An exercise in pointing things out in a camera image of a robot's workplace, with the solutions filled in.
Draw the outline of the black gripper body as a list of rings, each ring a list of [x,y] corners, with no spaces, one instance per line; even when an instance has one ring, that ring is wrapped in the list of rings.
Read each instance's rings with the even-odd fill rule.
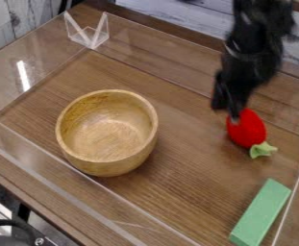
[[[222,68],[216,72],[214,96],[250,96],[275,76],[282,65],[283,43],[269,41],[263,50],[243,53],[235,41],[224,42]]]

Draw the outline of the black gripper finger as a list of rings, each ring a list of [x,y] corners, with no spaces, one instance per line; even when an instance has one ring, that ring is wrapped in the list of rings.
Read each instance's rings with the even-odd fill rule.
[[[215,86],[211,100],[211,109],[214,111],[226,111],[231,122],[240,122],[240,112],[247,106],[251,90],[246,87]]]

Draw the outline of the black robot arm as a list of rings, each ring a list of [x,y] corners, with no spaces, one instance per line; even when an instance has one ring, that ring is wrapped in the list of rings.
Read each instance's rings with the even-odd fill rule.
[[[232,13],[211,109],[226,111],[231,122],[239,122],[254,91],[282,67],[283,40],[294,38],[293,0],[232,0]]]

